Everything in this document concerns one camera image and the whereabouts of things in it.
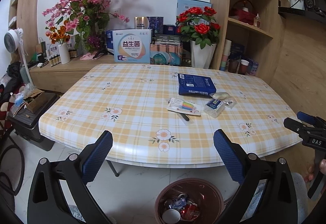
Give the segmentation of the right hand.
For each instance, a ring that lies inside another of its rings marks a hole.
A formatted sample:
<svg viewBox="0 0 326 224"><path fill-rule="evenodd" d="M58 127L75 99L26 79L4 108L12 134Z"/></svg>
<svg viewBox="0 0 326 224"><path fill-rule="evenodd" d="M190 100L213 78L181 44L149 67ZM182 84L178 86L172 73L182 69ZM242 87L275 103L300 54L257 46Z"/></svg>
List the right hand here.
<svg viewBox="0 0 326 224"><path fill-rule="evenodd" d="M305 181L309 182L309 181L314 180L319 172L321 172L322 174L325 175L326 174L326 172L325 172L325 164L326 164L325 159L322 159L318 166L316 164L311 164L308 167L308 173L305 176Z"/></svg>

